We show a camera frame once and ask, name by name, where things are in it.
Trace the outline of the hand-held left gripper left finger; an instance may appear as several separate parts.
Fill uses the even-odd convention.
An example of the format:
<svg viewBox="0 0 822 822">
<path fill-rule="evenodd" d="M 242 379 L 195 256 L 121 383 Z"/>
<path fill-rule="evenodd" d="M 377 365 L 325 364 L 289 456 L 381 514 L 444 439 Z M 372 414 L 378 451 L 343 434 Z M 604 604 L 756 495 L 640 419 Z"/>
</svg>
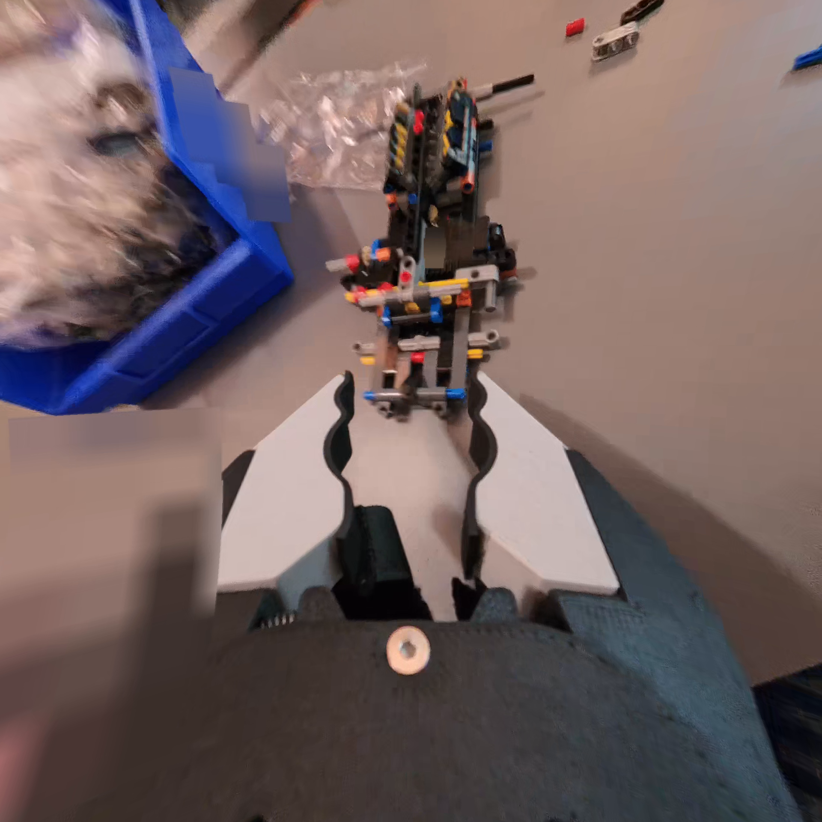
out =
<svg viewBox="0 0 822 822">
<path fill-rule="evenodd" d="M 298 604 L 305 590 L 340 580 L 332 540 L 344 488 L 324 443 L 343 384 L 344 376 L 333 377 L 255 447 L 221 532 L 220 593 L 273 589 L 284 604 Z"/>
</svg>

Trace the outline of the lego car chassis assembly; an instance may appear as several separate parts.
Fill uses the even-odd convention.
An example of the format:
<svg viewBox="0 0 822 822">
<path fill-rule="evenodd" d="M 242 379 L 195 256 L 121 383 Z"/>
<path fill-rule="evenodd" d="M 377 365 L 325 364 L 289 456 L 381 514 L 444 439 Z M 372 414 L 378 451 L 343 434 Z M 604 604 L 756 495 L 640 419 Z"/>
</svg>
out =
<svg viewBox="0 0 822 822">
<path fill-rule="evenodd" d="M 384 417 L 426 408 L 447 418 L 466 402 L 472 370 L 498 345 L 496 332 L 476 330 L 478 315 L 497 309 L 517 260 L 501 224 L 479 211 L 494 122 L 478 105 L 534 80 L 472 88 L 456 77 L 431 95 L 415 86 L 388 130 L 385 236 L 325 263 L 347 302 L 378 321 L 375 341 L 354 351 L 373 371 L 364 399 Z"/>
</svg>

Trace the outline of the clear plastic bag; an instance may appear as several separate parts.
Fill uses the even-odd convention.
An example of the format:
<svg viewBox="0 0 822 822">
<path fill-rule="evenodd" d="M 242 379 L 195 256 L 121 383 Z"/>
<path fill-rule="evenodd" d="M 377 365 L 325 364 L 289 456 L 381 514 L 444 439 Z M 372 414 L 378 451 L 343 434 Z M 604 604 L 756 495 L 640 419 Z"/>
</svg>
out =
<svg viewBox="0 0 822 822">
<path fill-rule="evenodd" d="M 283 80 L 258 108 L 258 134 L 282 150 L 291 187 L 381 190 L 396 104 L 426 68 L 406 60 Z"/>
</svg>

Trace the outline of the blue plastic bin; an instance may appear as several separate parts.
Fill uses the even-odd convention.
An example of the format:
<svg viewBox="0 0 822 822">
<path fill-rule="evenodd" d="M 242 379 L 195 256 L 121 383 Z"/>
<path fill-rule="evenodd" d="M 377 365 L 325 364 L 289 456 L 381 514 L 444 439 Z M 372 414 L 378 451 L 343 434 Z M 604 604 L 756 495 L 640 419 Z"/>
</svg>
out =
<svg viewBox="0 0 822 822">
<path fill-rule="evenodd" d="M 157 2 L 100 2 L 147 71 L 169 159 L 208 201 L 206 217 L 232 242 L 138 327 L 112 342 L 21 351 L 2 347 L 2 400 L 42 414 L 93 414 L 138 405 L 286 289 L 293 273 L 270 223 L 228 184 L 241 145 L 229 105 Z"/>
</svg>

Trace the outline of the pile of clear parts bags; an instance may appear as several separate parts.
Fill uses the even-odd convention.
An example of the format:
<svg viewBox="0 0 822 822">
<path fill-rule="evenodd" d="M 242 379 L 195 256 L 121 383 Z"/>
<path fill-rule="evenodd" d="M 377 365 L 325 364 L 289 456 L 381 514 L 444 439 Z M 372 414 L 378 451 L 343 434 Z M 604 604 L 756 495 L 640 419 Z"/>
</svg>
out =
<svg viewBox="0 0 822 822">
<path fill-rule="evenodd" d="M 166 155 L 158 112 L 97 2 L 2 2 L 2 345 L 128 333 L 231 244 Z"/>
</svg>

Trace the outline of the light grey lego beam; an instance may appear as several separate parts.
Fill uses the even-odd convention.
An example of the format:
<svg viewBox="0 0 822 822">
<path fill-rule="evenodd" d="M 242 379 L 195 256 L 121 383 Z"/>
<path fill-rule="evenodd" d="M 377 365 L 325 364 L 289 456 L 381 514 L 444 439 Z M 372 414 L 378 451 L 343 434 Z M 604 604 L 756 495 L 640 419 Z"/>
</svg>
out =
<svg viewBox="0 0 822 822">
<path fill-rule="evenodd" d="M 639 39 L 640 26 L 635 21 L 604 32 L 592 41 L 591 61 L 601 63 L 630 51 L 637 46 Z"/>
</svg>

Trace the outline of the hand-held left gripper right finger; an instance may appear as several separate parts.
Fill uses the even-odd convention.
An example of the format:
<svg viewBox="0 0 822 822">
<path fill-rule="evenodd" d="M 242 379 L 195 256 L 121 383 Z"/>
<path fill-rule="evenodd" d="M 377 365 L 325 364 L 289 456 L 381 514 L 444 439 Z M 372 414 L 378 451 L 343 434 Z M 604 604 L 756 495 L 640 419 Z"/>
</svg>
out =
<svg viewBox="0 0 822 822">
<path fill-rule="evenodd" d="M 462 567 L 468 581 L 536 601 L 620 587 L 565 444 L 482 372 L 468 390 Z"/>
</svg>

